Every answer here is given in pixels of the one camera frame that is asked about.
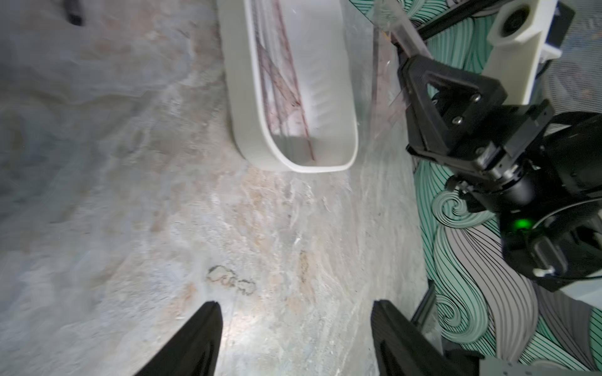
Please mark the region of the white plastic storage box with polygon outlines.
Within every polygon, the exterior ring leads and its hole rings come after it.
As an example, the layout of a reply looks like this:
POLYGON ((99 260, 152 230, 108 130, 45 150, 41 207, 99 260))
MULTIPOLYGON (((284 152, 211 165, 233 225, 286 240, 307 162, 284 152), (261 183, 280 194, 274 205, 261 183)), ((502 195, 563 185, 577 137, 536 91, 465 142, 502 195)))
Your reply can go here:
POLYGON ((357 116, 337 1, 220 1, 232 128, 241 155, 265 171, 349 169, 357 116))

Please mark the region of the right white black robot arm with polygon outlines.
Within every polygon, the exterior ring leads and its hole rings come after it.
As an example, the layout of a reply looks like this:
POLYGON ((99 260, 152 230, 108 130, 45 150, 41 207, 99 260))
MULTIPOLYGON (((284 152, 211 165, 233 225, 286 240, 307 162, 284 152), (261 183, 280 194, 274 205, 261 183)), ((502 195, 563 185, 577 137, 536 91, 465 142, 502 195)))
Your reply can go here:
POLYGON ((446 167, 471 213, 495 215, 504 261, 551 292, 601 305, 601 116, 509 105, 502 84, 425 56, 398 70, 409 153, 446 167))

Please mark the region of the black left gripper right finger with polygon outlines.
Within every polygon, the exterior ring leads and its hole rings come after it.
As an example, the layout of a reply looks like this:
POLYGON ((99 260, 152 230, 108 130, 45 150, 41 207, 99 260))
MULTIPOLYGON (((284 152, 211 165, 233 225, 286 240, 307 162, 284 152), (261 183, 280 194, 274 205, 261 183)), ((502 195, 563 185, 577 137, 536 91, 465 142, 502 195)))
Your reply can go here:
POLYGON ((415 325, 388 300, 374 302, 371 329, 381 375, 465 374, 437 352, 415 325))

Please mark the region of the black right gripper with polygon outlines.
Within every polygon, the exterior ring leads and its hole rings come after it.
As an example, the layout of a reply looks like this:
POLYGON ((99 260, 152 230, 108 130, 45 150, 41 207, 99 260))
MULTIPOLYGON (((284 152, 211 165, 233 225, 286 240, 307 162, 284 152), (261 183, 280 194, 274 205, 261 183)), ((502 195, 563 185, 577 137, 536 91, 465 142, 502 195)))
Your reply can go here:
POLYGON ((461 197, 535 197, 546 177, 533 162, 554 110, 549 100, 502 106, 501 82, 414 56, 398 71, 407 89, 407 151, 451 168, 447 191, 461 197))

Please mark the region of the long pink ruler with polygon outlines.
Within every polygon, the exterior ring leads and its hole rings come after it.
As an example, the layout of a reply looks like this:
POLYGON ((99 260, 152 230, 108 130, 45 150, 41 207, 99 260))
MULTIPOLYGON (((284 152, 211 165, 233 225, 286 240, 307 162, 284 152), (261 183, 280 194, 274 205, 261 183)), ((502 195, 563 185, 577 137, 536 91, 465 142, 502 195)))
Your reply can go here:
MULTIPOLYGON (((296 75, 296 70, 293 63, 293 55, 290 48, 290 43, 288 41, 287 31, 284 24, 284 17, 282 14, 282 6, 280 1, 269 1, 271 5, 271 11, 273 14, 273 21, 271 25, 274 27, 275 32, 275 47, 273 54, 273 61, 277 64, 280 69, 282 69, 282 74, 290 80, 290 83, 293 84, 293 88, 297 89, 300 94, 301 104, 302 96, 299 90, 298 78, 296 75)), ((295 136, 280 136, 288 143, 287 150, 294 155, 299 161, 314 161, 314 150, 312 147, 312 143, 310 140, 309 128, 307 125, 306 114, 304 111, 304 119, 306 123, 306 131, 305 135, 301 137, 295 136)))

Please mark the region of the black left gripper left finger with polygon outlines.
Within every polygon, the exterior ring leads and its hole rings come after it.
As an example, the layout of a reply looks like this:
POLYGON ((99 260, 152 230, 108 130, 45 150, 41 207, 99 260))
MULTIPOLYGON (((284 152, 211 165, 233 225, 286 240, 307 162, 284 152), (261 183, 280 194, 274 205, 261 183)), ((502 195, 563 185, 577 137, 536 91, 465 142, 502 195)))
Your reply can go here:
POLYGON ((219 303, 206 302, 136 375, 213 375, 222 331, 219 303))

